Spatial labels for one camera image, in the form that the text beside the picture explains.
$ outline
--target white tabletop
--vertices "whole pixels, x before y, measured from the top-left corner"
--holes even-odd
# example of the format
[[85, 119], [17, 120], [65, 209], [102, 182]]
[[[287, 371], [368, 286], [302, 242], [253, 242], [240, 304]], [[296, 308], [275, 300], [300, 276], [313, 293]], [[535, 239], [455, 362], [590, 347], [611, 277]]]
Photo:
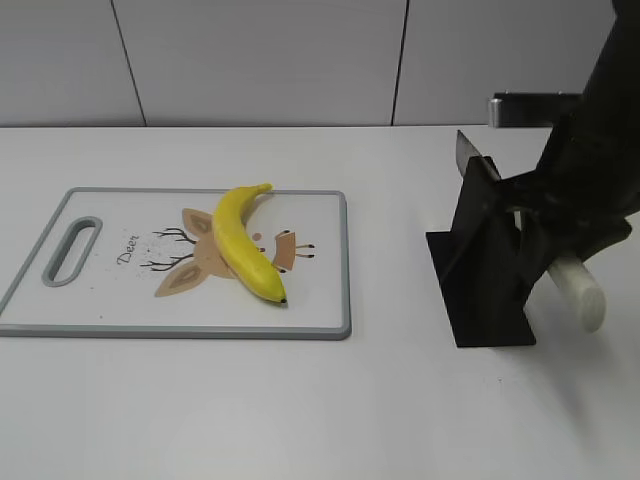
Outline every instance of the white tabletop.
[[[503, 176], [548, 135], [462, 130]], [[451, 222], [455, 133], [0, 130], [0, 292], [70, 187], [269, 181], [345, 193], [353, 315], [342, 342], [2, 338], [0, 478], [638, 478], [640, 237], [588, 262], [598, 333], [545, 277], [538, 345], [457, 349], [424, 238]]]

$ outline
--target banana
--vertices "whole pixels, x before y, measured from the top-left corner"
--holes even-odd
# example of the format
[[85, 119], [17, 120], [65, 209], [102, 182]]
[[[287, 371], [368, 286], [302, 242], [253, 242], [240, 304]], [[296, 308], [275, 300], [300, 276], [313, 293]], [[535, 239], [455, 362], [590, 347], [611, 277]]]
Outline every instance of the banana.
[[213, 212], [213, 238], [224, 261], [249, 290], [265, 300], [287, 303], [280, 274], [258, 251], [242, 223], [255, 198], [272, 188], [264, 183], [225, 193]]

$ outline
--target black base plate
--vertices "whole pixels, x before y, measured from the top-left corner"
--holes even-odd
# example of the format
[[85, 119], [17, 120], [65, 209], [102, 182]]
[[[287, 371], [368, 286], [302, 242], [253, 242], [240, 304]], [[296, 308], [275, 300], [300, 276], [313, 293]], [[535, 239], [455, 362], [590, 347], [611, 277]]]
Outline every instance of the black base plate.
[[[451, 234], [428, 232], [426, 236], [438, 278], [442, 278], [454, 254]], [[467, 281], [468, 277], [465, 272], [457, 272], [449, 275], [444, 285], [440, 284], [456, 345], [460, 348], [535, 345], [536, 338], [521, 306], [510, 308], [508, 318], [501, 322], [491, 322], [473, 310], [471, 305], [478, 302], [473, 301], [476, 293], [471, 291], [473, 283]]]

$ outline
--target white cutting board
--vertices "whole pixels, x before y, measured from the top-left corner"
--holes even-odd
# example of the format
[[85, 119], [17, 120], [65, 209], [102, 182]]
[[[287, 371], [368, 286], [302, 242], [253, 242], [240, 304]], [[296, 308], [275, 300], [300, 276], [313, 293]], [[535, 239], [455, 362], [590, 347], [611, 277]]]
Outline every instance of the white cutting board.
[[[282, 267], [286, 273], [281, 277], [288, 305], [282, 307], [260, 300], [235, 278], [219, 276], [223, 273], [220, 269], [214, 274], [200, 271], [201, 283], [194, 279], [194, 264], [204, 265], [203, 255], [188, 257], [194, 252], [194, 245], [177, 229], [194, 242], [213, 235], [207, 221], [223, 193], [71, 190], [0, 304], [0, 334], [327, 340], [347, 337], [351, 321], [344, 196], [324, 191], [274, 192], [263, 196], [248, 218], [247, 232], [257, 248], [264, 248], [270, 259], [276, 251], [278, 257], [285, 259]], [[190, 209], [186, 219], [185, 209]], [[61, 286], [51, 286], [51, 282], [43, 281], [43, 272], [69, 226], [83, 217], [99, 219], [102, 227], [78, 276]], [[154, 232], [178, 235], [160, 236]], [[286, 240], [276, 241], [278, 234]], [[73, 270], [77, 262], [71, 259], [84, 250], [85, 243], [77, 240], [56, 281], [64, 280]], [[186, 258], [167, 271], [152, 270], [168, 268], [158, 263], [170, 264], [181, 257]], [[179, 269], [174, 275], [182, 276], [174, 282], [177, 287], [172, 289], [167, 281], [159, 293], [165, 279]]]

